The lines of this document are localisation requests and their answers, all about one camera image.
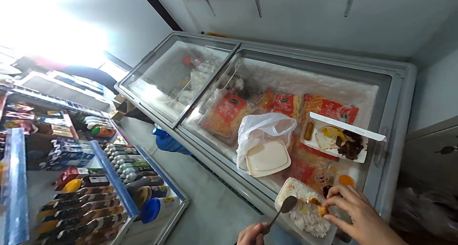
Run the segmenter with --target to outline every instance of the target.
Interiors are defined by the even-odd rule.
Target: white rice container
[[[325,200],[325,198],[322,195],[318,194],[314,189],[310,188],[309,186],[301,183],[300,181],[296,180],[295,178],[288,178],[285,181],[285,183],[283,184],[282,189],[278,193],[277,198],[275,199],[275,209],[277,211],[280,211],[280,208],[281,208],[282,203],[283,203],[282,199],[285,199],[287,197],[287,196],[285,196],[286,193],[287,193],[286,187],[288,187],[290,184],[294,184],[295,187],[300,187],[301,190],[309,191],[309,192],[315,194],[319,198],[320,201],[324,201]],[[286,223],[288,223],[290,228],[295,230],[304,240],[306,240],[311,245],[331,245],[332,242],[333,242],[334,236],[336,235],[337,226],[335,226],[334,224],[331,224],[331,228],[328,230],[326,235],[323,238],[320,238],[320,237],[313,236],[309,232],[306,232],[306,231],[303,231],[303,230],[299,229],[294,224],[293,220],[291,220],[291,217],[289,216],[289,213],[280,214],[280,217],[283,218],[286,221]]]

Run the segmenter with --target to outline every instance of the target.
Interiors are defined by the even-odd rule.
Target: blue plastic bottle
[[[178,141],[176,141],[167,132],[154,128],[151,134],[156,135],[156,145],[159,149],[169,152],[178,152],[181,154],[191,155],[192,153],[183,147]]]

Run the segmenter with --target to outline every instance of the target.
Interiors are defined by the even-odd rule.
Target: floor
[[[145,149],[191,198],[166,244],[232,245],[246,226],[266,221],[189,155],[157,149],[153,125],[125,117],[120,127],[132,144]],[[268,234],[266,244],[274,244]]]

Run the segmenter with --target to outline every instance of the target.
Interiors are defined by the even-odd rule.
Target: blue bottle cap
[[[152,129],[151,134],[162,137],[162,138],[166,138],[169,135],[167,132],[161,129],[158,129],[158,128]]]
[[[141,210],[141,222],[144,224],[154,221],[161,211],[161,201],[157,198],[149,199]]]

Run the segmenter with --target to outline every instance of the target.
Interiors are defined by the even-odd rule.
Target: hand
[[[360,245],[406,245],[370,205],[361,191],[353,186],[334,186],[329,189],[323,207],[337,206],[347,212],[353,225],[334,215],[323,218],[335,224]]]
[[[241,231],[237,240],[237,245],[264,245],[262,231],[267,228],[268,223],[252,224]]]

